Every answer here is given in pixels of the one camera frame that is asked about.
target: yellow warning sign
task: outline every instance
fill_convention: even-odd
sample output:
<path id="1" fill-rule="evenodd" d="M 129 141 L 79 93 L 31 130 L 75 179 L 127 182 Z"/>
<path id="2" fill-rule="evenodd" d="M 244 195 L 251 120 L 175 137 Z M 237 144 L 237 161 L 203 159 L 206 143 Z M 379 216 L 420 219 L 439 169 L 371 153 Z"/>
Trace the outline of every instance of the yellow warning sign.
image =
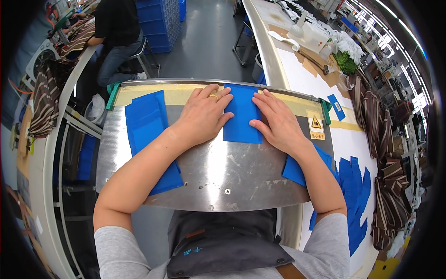
<path id="1" fill-rule="evenodd" d="M 311 122 L 311 127 L 317 128 L 317 129 L 322 129 L 322 126 L 321 126 L 321 124 L 319 124 L 319 121 L 315 115 L 313 116 L 313 121 Z"/>
<path id="2" fill-rule="evenodd" d="M 325 140 L 322 118 L 318 112 L 307 110 L 308 126 L 310 128 L 310 139 Z"/>

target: gold ring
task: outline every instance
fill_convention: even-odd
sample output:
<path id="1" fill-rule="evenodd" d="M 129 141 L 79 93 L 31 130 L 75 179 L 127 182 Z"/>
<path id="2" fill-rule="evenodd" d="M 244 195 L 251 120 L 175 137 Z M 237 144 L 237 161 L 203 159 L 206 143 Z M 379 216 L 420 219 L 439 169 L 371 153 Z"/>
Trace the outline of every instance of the gold ring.
<path id="1" fill-rule="evenodd" d="M 215 97 L 217 98 L 217 101 L 219 100 L 219 97 L 216 94 L 210 94 L 209 97 Z"/>

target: dark gray apron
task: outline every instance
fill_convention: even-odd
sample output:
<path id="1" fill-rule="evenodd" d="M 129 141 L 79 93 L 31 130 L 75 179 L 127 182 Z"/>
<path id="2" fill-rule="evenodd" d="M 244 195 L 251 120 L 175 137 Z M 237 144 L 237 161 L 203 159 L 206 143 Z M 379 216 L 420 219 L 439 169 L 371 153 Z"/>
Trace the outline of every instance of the dark gray apron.
<path id="1" fill-rule="evenodd" d="M 167 276 L 187 278 L 293 263 L 293 257 L 278 244 L 280 238 L 274 241 L 273 225 L 273 217 L 267 210 L 176 210 L 168 231 L 171 259 Z"/>

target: green clamp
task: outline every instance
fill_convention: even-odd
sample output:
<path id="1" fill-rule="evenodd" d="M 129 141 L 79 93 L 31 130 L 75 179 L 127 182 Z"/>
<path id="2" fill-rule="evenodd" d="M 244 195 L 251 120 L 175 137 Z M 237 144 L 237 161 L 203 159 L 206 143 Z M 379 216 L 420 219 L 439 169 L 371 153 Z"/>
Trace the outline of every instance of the green clamp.
<path id="1" fill-rule="evenodd" d="M 325 123 L 327 125 L 330 125 L 331 120 L 330 120 L 330 115 L 328 114 L 328 112 L 331 110 L 332 105 L 330 102 L 327 102 L 322 98 L 319 98 L 319 100 L 321 101 L 322 113 L 324 114 Z"/>
<path id="2" fill-rule="evenodd" d="M 107 92 L 110 94 L 110 98 L 108 99 L 107 107 L 105 108 L 109 111 L 115 106 L 116 95 L 118 95 L 118 89 L 121 83 L 122 81 L 118 81 L 107 85 Z"/>

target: white shoe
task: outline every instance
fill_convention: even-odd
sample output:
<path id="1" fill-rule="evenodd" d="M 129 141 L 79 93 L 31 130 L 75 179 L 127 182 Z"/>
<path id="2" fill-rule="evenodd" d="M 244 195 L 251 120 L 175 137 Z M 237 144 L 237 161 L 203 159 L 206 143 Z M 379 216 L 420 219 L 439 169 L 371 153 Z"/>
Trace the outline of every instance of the white shoe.
<path id="1" fill-rule="evenodd" d="M 136 75 L 138 76 L 138 79 L 146 79 L 147 78 L 147 75 L 144 72 L 137 73 Z"/>

